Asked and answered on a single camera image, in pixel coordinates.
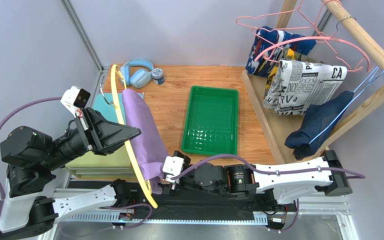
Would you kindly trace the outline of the yellow clothes hanger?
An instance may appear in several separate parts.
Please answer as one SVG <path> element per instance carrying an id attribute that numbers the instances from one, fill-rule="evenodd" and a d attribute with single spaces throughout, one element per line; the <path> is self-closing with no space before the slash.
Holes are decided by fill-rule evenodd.
<path id="1" fill-rule="evenodd" d="M 101 96 L 105 100 L 107 105 L 110 105 L 114 108 L 114 113 L 117 119 L 117 125 L 120 127 L 123 127 L 125 130 L 129 127 L 128 125 L 125 124 L 124 121 L 124 115 L 121 110 L 121 102 L 119 99 L 119 93 L 117 90 L 117 81 L 116 81 L 116 76 L 122 81 L 124 90 L 127 89 L 127 83 L 125 80 L 125 77 L 123 76 L 122 73 L 120 73 L 119 69 L 121 67 L 118 64 L 113 64 L 109 68 L 109 77 L 110 77 L 110 88 L 111 88 L 111 96 L 112 96 L 112 101 L 108 101 L 108 99 L 105 96 L 105 93 L 103 92 L 103 87 L 100 86 L 100 91 L 101 91 Z M 136 176 L 136 179 L 139 183 L 139 186 L 144 194 L 145 197 L 145 202 L 148 202 L 151 205 L 151 208 L 158 208 L 158 204 L 156 200 L 152 196 L 152 186 L 149 180 L 145 180 L 142 171 L 140 169 L 139 163 L 137 161 L 136 155 L 133 150 L 133 146 L 131 144 L 131 139 L 126 138 L 124 141 L 124 145 L 126 148 L 126 152 L 130 161 L 130 165 L 132 166 L 133 172 Z"/>

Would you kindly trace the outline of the purple trousers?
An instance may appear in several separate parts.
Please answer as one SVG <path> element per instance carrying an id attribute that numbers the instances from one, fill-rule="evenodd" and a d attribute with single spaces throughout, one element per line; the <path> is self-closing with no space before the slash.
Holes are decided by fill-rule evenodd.
<path id="1" fill-rule="evenodd" d="M 160 186 L 164 177 L 162 167 L 169 155 L 167 148 L 163 143 L 149 106 L 139 93 L 132 89 L 123 90 L 122 103 L 126 125 L 141 131 L 139 136 L 130 141 L 140 171 L 143 178 L 150 181 L 152 193 L 160 195 L 163 193 Z"/>

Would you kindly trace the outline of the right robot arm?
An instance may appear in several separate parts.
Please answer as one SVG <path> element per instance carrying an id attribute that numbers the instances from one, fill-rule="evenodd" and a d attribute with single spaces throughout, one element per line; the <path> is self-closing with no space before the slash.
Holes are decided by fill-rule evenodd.
<path id="1" fill-rule="evenodd" d="M 317 192 L 328 197 L 352 194 L 349 179 L 358 176 L 343 168 L 333 150 L 312 160 L 281 165 L 250 164 L 237 155 L 227 156 L 240 164 L 211 164 L 212 160 L 223 158 L 222 154 L 194 165 L 178 151 L 166 157 L 161 171 L 170 185 L 163 188 L 164 194 L 175 196 L 185 189 L 277 207 Z"/>

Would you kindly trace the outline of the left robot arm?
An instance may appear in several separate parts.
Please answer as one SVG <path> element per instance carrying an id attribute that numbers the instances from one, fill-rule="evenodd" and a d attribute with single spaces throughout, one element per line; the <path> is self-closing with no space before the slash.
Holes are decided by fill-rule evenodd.
<path id="1" fill-rule="evenodd" d="M 0 211 L 0 240 L 20 240 L 49 231 L 55 224 L 97 208 L 125 207 L 132 197 L 125 180 L 67 198 L 42 195 L 54 170 L 88 152 L 106 156 L 139 136 L 139 128 L 106 120 L 86 107 L 74 111 L 75 128 L 57 139 L 28 126 L 15 128 L 0 143 L 7 163 L 6 196 Z"/>

